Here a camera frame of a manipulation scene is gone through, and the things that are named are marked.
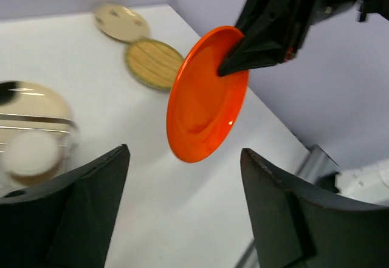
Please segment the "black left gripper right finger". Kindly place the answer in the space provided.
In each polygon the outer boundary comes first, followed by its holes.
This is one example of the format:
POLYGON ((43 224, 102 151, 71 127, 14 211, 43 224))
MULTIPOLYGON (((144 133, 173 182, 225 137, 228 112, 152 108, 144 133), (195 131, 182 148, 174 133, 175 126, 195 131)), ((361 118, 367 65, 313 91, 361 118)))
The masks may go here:
POLYGON ((244 148, 241 176, 261 267, 387 267, 388 208, 310 184, 244 148))

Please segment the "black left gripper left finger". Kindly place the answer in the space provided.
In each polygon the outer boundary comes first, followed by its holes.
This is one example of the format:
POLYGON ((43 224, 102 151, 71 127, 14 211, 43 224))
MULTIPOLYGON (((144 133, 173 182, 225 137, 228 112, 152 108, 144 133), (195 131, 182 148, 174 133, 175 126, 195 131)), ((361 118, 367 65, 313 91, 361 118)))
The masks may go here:
POLYGON ((1 197, 1 267, 104 267, 129 161, 123 144, 1 197))

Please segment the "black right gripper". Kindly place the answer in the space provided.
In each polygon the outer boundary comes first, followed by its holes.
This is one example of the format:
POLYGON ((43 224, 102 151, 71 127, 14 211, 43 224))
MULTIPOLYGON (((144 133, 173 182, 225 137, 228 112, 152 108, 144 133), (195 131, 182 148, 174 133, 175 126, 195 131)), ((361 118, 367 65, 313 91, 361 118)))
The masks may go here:
POLYGON ((218 67, 226 77, 242 70, 272 67, 297 56, 309 29, 357 6, 357 22, 372 14, 388 19, 388 0, 275 0, 273 16, 264 14, 270 0, 246 0, 235 24, 244 37, 218 67))

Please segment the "steel cup brown band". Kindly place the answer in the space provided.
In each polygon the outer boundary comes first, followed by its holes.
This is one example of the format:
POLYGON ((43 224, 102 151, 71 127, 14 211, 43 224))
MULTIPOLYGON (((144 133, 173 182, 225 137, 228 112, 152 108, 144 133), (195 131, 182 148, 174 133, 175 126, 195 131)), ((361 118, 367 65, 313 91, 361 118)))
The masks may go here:
POLYGON ((1 174, 14 188, 37 185, 61 171, 63 156, 63 147, 55 136, 45 131, 25 131, 5 144, 1 174))

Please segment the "orange plastic plate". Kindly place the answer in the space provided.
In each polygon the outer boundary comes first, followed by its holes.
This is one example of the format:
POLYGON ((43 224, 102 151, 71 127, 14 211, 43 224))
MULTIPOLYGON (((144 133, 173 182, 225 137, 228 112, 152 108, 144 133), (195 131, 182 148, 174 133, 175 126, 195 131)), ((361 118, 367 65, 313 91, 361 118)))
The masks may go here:
POLYGON ((236 27, 217 27, 192 47, 179 69, 168 101, 166 130, 172 152, 183 162, 210 156, 239 116, 249 71, 220 77, 218 67, 242 38, 236 27))

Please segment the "woven bamboo tray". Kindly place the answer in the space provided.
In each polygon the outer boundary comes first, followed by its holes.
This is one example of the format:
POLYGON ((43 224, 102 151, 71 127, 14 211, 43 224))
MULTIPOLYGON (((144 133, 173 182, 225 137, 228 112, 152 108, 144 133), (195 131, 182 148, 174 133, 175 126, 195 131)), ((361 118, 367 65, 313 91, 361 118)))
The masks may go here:
POLYGON ((143 38, 125 47, 125 64, 141 83, 161 91, 169 91, 184 57, 170 45, 143 38))

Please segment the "beige plate green spot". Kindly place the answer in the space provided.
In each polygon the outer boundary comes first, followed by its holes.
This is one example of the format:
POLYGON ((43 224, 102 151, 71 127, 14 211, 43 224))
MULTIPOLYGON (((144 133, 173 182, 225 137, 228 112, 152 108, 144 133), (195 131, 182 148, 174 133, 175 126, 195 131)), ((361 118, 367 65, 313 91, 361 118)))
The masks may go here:
MULTIPOLYGON (((1 83, 1 113, 72 118, 71 108, 62 96, 41 84, 26 81, 1 83)), ((1 135, 4 137, 29 128, 54 130, 59 137, 70 130, 69 125, 59 123, 1 121, 1 135)))

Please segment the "beige patterned plate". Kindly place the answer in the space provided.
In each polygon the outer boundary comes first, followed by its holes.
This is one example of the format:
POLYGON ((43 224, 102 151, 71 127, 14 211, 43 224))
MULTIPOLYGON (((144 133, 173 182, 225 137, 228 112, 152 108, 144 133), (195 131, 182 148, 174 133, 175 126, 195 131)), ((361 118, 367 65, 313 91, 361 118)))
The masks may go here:
POLYGON ((103 4, 93 11, 97 28, 115 40, 132 43, 150 36, 147 21, 137 12, 119 4, 103 4))

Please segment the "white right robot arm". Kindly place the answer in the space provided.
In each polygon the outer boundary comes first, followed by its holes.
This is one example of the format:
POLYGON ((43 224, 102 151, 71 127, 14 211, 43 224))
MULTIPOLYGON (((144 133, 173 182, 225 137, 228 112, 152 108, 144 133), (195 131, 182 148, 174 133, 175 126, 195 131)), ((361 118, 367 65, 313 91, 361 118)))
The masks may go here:
MULTIPOLYGON (((359 6, 359 22, 369 14, 388 18, 388 0, 246 0, 235 24, 243 38, 224 57, 218 75, 273 67, 294 59, 311 26, 359 6)), ((341 171, 319 146, 310 149, 298 176, 341 196, 388 204, 388 160, 341 171)))

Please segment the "aluminium rail frame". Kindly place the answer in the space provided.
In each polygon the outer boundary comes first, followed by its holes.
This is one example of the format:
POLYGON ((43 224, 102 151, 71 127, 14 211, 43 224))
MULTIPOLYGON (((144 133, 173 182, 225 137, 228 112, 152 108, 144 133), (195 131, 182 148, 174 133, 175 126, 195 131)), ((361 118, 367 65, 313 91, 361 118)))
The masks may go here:
MULTIPOLYGON (((339 171, 340 168, 334 160, 318 145, 315 145, 309 150, 309 154, 301 163, 296 175, 310 183, 315 184, 319 179, 329 175, 335 176, 339 173, 339 171)), ((260 264, 258 261, 255 241, 252 239, 235 267, 250 268, 259 266, 260 264)))

